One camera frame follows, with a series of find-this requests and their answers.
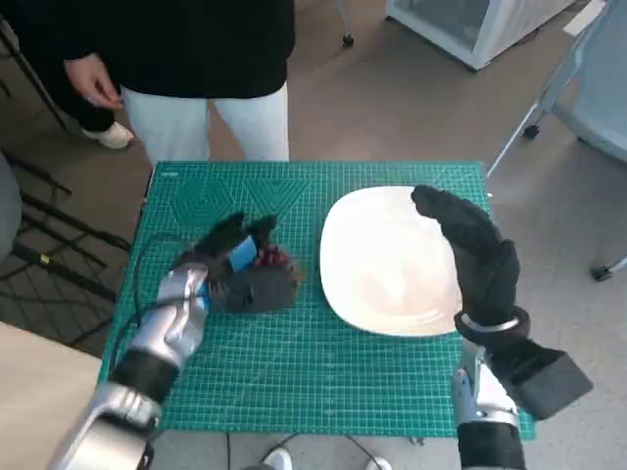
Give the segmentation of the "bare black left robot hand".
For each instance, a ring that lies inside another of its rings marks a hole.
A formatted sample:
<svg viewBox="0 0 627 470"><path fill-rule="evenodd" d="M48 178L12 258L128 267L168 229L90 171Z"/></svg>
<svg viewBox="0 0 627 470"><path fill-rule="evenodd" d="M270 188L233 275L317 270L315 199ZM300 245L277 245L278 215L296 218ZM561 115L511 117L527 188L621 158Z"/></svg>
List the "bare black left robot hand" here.
<svg viewBox="0 0 627 470"><path fill-rule="evenodd" d="M270 235L277 224L274 213L244 224L245 214L236 212L218 222L211 231L185 251L173 264L207 268L207 281L219 280L247 268L269 249Z"/></svg>

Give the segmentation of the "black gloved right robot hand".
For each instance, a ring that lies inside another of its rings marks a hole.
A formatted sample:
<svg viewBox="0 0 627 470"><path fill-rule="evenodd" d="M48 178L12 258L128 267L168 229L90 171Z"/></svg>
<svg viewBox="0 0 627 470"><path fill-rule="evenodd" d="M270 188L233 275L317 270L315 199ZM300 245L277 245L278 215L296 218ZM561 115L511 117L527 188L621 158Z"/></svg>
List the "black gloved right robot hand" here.
<svg viewBox="0 0 627 470"><path fill-rule="evenodd" d="M453 193L418 185L411 199L419 214L440 224L453 249L461 312L483 327L512 320L520 273L514 243L485 211Z"/></svg>

